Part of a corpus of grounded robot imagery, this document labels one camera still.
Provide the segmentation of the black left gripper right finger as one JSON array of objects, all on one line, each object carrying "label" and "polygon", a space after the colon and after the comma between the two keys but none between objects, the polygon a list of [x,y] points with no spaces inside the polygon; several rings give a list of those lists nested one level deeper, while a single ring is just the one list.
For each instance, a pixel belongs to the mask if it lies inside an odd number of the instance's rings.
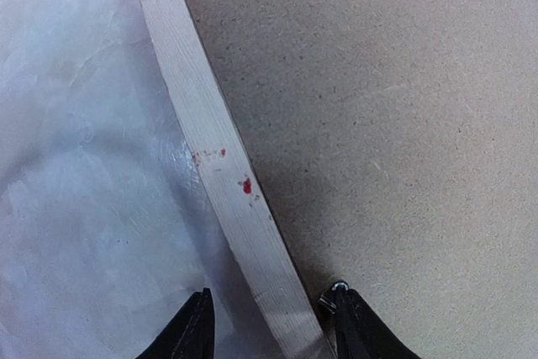
[{"label": "black left gripper right finger", "polygon": [[419,359],[355,289],[335,287],[333,297],[338,358]]}]

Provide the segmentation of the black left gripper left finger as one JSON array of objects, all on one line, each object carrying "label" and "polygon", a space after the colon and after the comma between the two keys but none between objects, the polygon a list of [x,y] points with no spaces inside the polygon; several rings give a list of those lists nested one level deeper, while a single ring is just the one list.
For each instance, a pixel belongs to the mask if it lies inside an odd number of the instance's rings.
[{"label": "black left gripper left finger", "polygon": [[137,359],[213,359],[214,301],[209,288],[193,293]]}]

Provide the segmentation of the brown frame backing board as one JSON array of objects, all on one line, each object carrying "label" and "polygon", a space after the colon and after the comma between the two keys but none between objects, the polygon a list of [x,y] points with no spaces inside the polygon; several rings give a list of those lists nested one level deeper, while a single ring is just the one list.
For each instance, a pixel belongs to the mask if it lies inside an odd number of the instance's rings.
[{"label": "brown frame backing board", "polygon": [[537,355],[537,0],[186,0],[311,295]]}]

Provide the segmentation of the red wooden picture frame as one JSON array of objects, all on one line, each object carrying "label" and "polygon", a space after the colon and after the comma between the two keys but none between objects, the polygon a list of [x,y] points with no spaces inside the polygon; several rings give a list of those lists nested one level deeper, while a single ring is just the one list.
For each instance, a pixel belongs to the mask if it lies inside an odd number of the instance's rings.
[{"label": "red wooden picture frame", "polygon": [[178,123],[229,248],[287,358],[333,358],[186,0],[140,0]]}]

